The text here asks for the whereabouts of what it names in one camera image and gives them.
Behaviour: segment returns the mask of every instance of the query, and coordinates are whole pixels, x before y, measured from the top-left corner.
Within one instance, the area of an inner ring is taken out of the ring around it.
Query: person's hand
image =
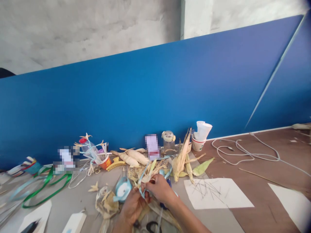
[[[152,179],[155,180],[154,183],[142,183],[142,187],[150,191],[157,198],[158,201],[168,206],[169,204],[172,204],[172,202],[175,201],[176,198],[178,198],[165,180],[164,176],[160,174],[155,174]]]
[[[138,188],[133,188],[127,196],[120,213],[125,223],[132,226],[138,219],[143,208],[147,203],[150,203],[150,201],[151,198],[148,192],[145,192],[145,199],[143,199]]]

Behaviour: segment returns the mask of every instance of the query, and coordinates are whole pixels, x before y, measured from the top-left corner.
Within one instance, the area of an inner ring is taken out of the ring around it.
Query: plastic bottle
[[[163,138],[163,151],[165,152],[166,150],[172,149],[175,150],[175,135],[173,134],[172,131],[164,131],[162,133],[162,138]],[[168,155],[173,155],[176,152],[175,151],[167,151],[165,152]]]
[[[98,154],[98,149],[95,147],[95,145],[91,142],[89,143],[88,140],[82,138],[79,140],[80,144],[82,144],[83,146],[81,147],[82,148],[82,151],[83,152],[86,152],[85,154],[83,155],[86,155],[86,156],[89,156],[89,157],[92,157],[92,158],[96,158],[97,157],[97,154]]]

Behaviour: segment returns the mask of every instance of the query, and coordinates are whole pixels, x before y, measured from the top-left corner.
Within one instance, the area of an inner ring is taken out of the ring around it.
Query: blue partition board
[[[198,120],[210,138],[241,133],[301,18],[0,79],[0,168],[57,161],[86,132],[110,150],[183,139]]]
[[[309,11],[255,111],[247,131],[310,122],[311,12]]]

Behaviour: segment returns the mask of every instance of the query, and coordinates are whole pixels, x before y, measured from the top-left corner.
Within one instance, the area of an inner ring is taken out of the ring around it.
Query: white string
[[[72,175],[71,176],[71,180],[70,180],[70,182],[69,182],[69,185],[68,185],[68,188],[69,189],[73,189],[73,188],[75,188],[75,187],[77,187],[79,184],[81,184],[81,182],[86,178],[86,176],[87,176],[87,174],[88,174],[88,170],[89,170],[89,168],[86,168],[86,165],[89,163],[91,163],[92,161],[87,161],[84,165],[83,165],[83,167],[82,167],[82,169],[80,169],[80,172],[78,173],[78,175],[75,177],[75,178],[73,178],[74,176]],[[80,180],[74,187],[70,187],[70,184],[80,175],[80,173],[81,173],[81,171],[86,171],[86,173],[85,173],[85,176],[82,178],[82,180]]]
[[[249,134],[252,135],[252,136],[254,136],[259,142],[261,142],[261,143],[264,144],[265,146],[267,146],[267,147],[271,148],[272,150],[274,150],[274,152],[275,152],[275,154],[276,154],[276,157],[273,156],[273,155],[268,155],[268,154],[257,154],[257,153],[254,154],[254,153],[250,153],[250,152],[248,152],[245,148],[243,148],[243,147],[238,143],[238,141],[242,141],[242,140],[240,140],[240,139],[239,139],[239,140],[236,140],[236,141],[227,140],[227,139],[215,139],[215,140],[212,142],[212,146],[215,147],[215,148],[217,149],[218,155],[219,155],[223,160],[225,160],[227,163],[229,163],[229,164],[231,164],[231,165],[238,165],[239,163],[244,162],[244,161],[252,161],[252,160],[255,160],[255,158],[263,159],[263,160],[267,160],[267,161],[271,161],[271,162],[278,162],[278,161],[281,161],[281,162],[284,162],[284,163],[286,163],[286,164],[288,164],[288,165],[290,165],[290,166],[292,166],[292,167],[294,167],[294,168],[296,168],[296,169],[302,171],[303,173],[305,173],[305,174],[307,174],[308,176],[311,177],[311,175],[310,175],[309,173],[307,173],[306,171],[304,171],[304,170],[302,170],[302,169],[300,169],[300,168],[298,168],[298,167],[296,167],[296,166],[294,166],[294,165],[292,165],[292,164],[290,164],[290,163],[288,163],[288,162],[285,162],[285,161],[281,160],[280,155],[279,155],[279,153],[277,152],[276,149],[274,149],[274,148],[272,148],[271,146],[267,145],[266,143],[262,142],[262,141],[261,141],[259,138],[257,138],[253,133],[249,133]],[[236,144],[236,147],[237,147],[240,151],[242,151],[243,153],[245,153],[245,154],[228,154],[228,153],[222,151],[220,148],[226,147],[226,148],[228,148],[228,149],[230,149],[230,150],[233,150],[233,149],[232,149],[231,147],[229,147],[229,146],[219,146],[219,147],[214,146],[214,142],[217,141],[217,140],[234,142],[234,143]],[[245,160],[241,160],[241,161],[239,161],[239,162],[237,162],[237,163],[231,163],[231,162],[229,162],[228,160],[226,160],[224,157],[222,157],[222,156],[220,155],[219,152],[222,152],[223,154],[226,154],[226,155],[232,155],[232,156],[250,156],[251,159],[245,159]],[[267,159],[267,158],[263,158],[262,156],[269,156],[269,157],[273,157],[274,159]]]

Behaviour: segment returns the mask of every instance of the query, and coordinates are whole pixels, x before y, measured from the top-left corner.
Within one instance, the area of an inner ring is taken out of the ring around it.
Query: power cord
[[[257,154],[257,153],[254,154],[254,153],[248,152],[245,148],[243,148],[243,147],[238,143],[239,141],[242,141],[241,139],[236,140],[236,141],[227,140],[227,139],[215,139],[215,140],[212,142],[212,146],[213,146],[214,148],[217,149],[218,155],[219,155],[223,160],[225,160],[227,163],[229,163],[229,164],[231,164],[231,165],[238,165],[239,163],[244,162],[244,161],[252,161],[252,160],[255,160],[255,158],[263,159],[263,160],[267,160],[267,161],[271,161],[271,162],[278,162],[278,161],[281,161],[281,162],[284,162],[284,163],[286,163],[286,164],[288,164],[288,165],[290,165],[290,166],[292,166],[292,167],[294,167],[294,168],[296,168],[296,169],[302,171],[303,173],[305,173],[305,174],[307,174],[308,176],[311,177],[311,175],[310,175],[309,173],[307,173],[306,171],[304,171],[304,170],[302,170],[302,169],[300,169],[300,168],[298,168],[298,167],[296,167],[296,166],[294,166],[294,165],[292,165],[292,164],[290,164],[290,163],[288,163],[288,162],[285,162],[284,160],[281,160],[280,155],[279,155],[279,153],[277,152],[276,149],[274,149],[274,148],[272,148],[271,146],[267,145],[266,143],[262,142],[262,141],[261,141],[259,138],[257,138],[252,132],[250,132],[249,134],[250,134],[251,136],[255,137],[259,142],[261,142],[261,143],[264,144],[265,146],[267,146],[267,147],[271,148],[272,150],[274,150],[274,152],[275,152],[275,154],[276,154],[276,157],[273,156],[273,155],[268,155],[268,154]],[[226,147],[226,148],[228,148],[228,149],[234,151],[233,148],[232,148],[232,147],[229,147],[229,146],[219,146],[219,147],[216,147],[216,146],[214,146],[214,142],[217,141],[217,140],[234,142],[234,143],[236,144],[236,147],[237,147],[240,151],[242,151],[243,153],[245,153],[245,154],[228,154],[228,153],[222,151],[220,148]],[[225,158],[223,158],[223,157],[220,155],[219,152],[222,152],[223,154],[226,154],[226,155],[232,155],[232,156],[250,156],[251,159],[241,160],[241,161],[239,161],[239,162],[237,162],[237,163],[231,163],[231,162],[229,162],[228,160],[226,160]],[[262,156],[273,157],[274,159],[263,158]]]

